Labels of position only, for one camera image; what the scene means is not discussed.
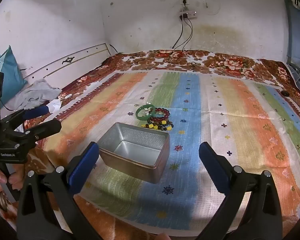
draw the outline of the bed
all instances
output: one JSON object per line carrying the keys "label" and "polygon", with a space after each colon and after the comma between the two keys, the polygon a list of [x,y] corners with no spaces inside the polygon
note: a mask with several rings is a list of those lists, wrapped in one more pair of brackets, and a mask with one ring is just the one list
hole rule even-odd
{"label": "bed", "polygon": [[[271,171],[284,234],[300,217],[300,90],[282,62],[202,50],[119,53],[64,87],[60,98],[58,112],[26,123],[62,122],[60,133],[29,153],[27,171],[66,165],[115,122],[141,126],[134,114],[147,102],[171,113],[170,157],[158,184],[111,169],[99,158],[75,196],[104,239],[151,239],[147,232],[197,236],[224,198],[199,160],[204,141],[245,171]],[[232,229],[248,199],[246,194]]]}

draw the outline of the teal bag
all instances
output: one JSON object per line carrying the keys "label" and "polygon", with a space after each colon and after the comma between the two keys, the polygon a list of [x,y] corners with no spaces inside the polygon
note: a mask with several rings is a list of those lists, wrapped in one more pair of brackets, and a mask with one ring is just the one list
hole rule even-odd
{"label": "teal bag", "polygon": [[1,107],[3,107],[2,104],[6,104],[27,83],[22,78],[11,46],[0,56],[0,72],[4,74],[1,97]]}

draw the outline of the striped blanket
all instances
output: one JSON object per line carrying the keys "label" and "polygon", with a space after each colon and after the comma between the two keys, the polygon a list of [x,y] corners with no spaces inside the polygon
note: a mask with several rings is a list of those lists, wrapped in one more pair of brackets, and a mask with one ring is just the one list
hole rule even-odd
{"label": "striped blanket", "polygon": [[[283,216],[300,215],[300,108],[278,83],[182,69],[118,69],[92,83],[60,113],[60,133],[40,146],[54,166],[66,165],[115,123],[140,126],[135,111],[150,102],[170,111],[170,157],[158,184],[130,177],[99,158],[80,196],[145,231],[195,236],[221,204],[198,149],[247,172],[271,171]],[[247,205],[246,194],[232,228]]]}

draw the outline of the human hand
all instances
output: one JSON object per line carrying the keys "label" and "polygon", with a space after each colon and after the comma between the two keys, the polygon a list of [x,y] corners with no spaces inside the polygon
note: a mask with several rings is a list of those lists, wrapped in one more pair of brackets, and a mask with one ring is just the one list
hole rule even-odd
{"label": "human hand", "polygon": [[[21,189],[23,186],[24,176],[25,176],[25,166],[24,164],[13,164],[12,165],[15,172],[9,176],[9,183],[12,186],[12,189]],[[7,178],[0,170],[0,183],[7,183]]]}
{"label": "human hand", "polygon": [[171,240],[171,238],[166,233],[161,233],[154,240]]}

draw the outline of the green bangle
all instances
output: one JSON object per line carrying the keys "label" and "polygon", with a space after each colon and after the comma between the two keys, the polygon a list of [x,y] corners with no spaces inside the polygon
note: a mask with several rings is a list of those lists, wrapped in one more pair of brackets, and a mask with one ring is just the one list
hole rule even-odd
{"label": "green bangle", "polygon": [[[149,113],[149,115],[138,116],[138,114],[139,114],[139,112],[140,112],[141,110],[143,110],[143,109],[145,109],[145,108],[149,108],[149,107],[153,108],[152,112]],[[138,110],[136,111],[136,118],[137,118],[138,120],[141,120],[141,121],[146,121],[146,120],[148,120],[151,116],[153,116],[154,113],[155,113],[155,107],[154,107],[154,105],[151,105],[151,104],[144,105],[144,106],[139,107]]]}

